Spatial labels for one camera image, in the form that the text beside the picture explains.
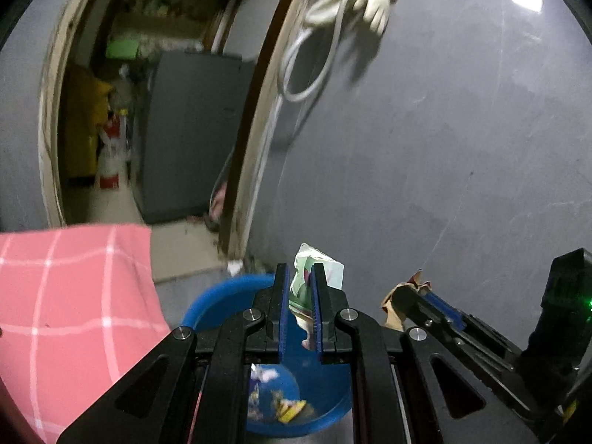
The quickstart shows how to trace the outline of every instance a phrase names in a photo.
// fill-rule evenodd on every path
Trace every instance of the pink checkered towel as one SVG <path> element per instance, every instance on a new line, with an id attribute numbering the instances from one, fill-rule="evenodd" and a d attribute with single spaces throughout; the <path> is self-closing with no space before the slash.
<path id="1" fill-rule="evenodd" d="M 150 229 L 0 234 L 0 376 L 47 443 L 164 338 Z"/>

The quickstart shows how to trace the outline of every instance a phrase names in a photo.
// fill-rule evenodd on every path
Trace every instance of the blue bowl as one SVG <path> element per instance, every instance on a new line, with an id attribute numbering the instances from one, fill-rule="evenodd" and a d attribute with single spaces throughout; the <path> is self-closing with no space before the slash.
<path id="1" fill-rule="evenodd" d="M 226 280 L 200 295 L 183 318 L 183 326 L 200 332 L 218 327 L 236 313 L 253 304 L 257 290 L 273 285 L 273 275 L 243 275 Z M 315 352 L 306 350 L 306 338 L 295 317 L 288 316 L 288 338 L 282 361 L 294 376 L 300 390 L 300 399 L 312 407 L 306 422 L 282 424 L 279 422 L 247 421 L 247 430 L 273 437 L 300 437 L 323 430 L 339 421 L 352 408 L 350 369 L 348 364 L 322 365 Z"/>

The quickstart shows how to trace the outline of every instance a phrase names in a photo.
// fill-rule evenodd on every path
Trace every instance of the electrical cord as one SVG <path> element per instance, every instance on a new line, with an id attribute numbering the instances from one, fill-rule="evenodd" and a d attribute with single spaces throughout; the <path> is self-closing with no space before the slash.
<path id="1" fill-rule="evenodd" d="M 306 42 L 313 34 L 313 29 L 304 29 L 304 31 L 298 35 L 294 43 L 292 43 L 292 45 L 283 54 L 282 62 L 279 66 L 278 81 L 279 90 L 282 96 L 288 100 L 288 102 L 296 103 L 306 100 L 323 84 L 325 78 L 327 78 L 329 70 L 331 69 L 331 65 L 333 64 L 333 60 L 335 59 L 335 54 L 337 53 L 337 45 L 339 44 L 339 37 L 341 35 L 341 28 L 343 25 L 343 15 L 345 14 L 345 8 L 347 8 L 348 1 L 349 0 L 341 0 L 339 3 L 339 9 L 335 18 L 335 25 L 333 26 L 333 38 L 331 39 L 331 46 L 329 47 L 329 53 L 327 55 L 325 64 L 312 84 L 310 84 L 305 90 L 300 91 L 300 93 L 292 93 L 289 91 L 288 84 L 292 77 L 292 71 L 294 69 L 296 57 L 298 56 L 298 51 L 304 42 Z"/>

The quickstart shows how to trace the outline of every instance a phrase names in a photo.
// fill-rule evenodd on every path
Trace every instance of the metal screw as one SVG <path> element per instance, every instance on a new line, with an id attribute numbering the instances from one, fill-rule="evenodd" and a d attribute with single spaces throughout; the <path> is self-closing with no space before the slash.
<path id="1" fill-rule="evenodd" d="M 413 340 L 422 341 L 427 338 L 427 332 L 421 327 L 414 327 L 409 331 L 409 337 Z"/>
<path id="2" fill-rule="evenodd" d="M 256 320 L 261 319 L 261 311 L 259 309 L 247 309 L 243 312 L 243 317 L 249 322 L 255 322 Z"/>
<path id="3" fill-rule="evenodd" d="M 190 327 L 180 326 L 173 329 L 173 337 L 176 338 L 176 340 L 185 340 L 191 335 L 192 331 L 193 329 Z"/>
<path id="4" fill-rule="evenodd" d="M 355 309 L 343 309 L 339 313 L 339 316 L 343 320 L 349 320 L 351 322 L 352 320 L 356 320 L 357 319 L 357 311 Z"/>

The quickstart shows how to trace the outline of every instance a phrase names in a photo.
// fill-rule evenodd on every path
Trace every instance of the paper wrapper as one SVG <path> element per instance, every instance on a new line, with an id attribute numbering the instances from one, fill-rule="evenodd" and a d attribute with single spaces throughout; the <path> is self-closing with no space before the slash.
<path id="1" fill-rule="evenodd" d="M 383 326 L 389 329 L 399 330 L 401 332 L 403 331 L 403 322 L 407 316 L 393 307 L 393 301 L 391 298 L 393 297 L 393 292 L 402 285 L 412 287 L 412 289 L 419 292 L 422 289 L 431 290 L 431 282 L 428 281 L 422 283 L 421 270 L 419 270 L 413 274 L 413 277 L 411 277 L 407 282 L 398 283 L 395 287 L 393 287 L 393 290 L 387 293 L 387 296 L 383 299 L 383 303 L 380 304 L 380 307 L 387 313 L 387 321 L 383 324 Z"/>

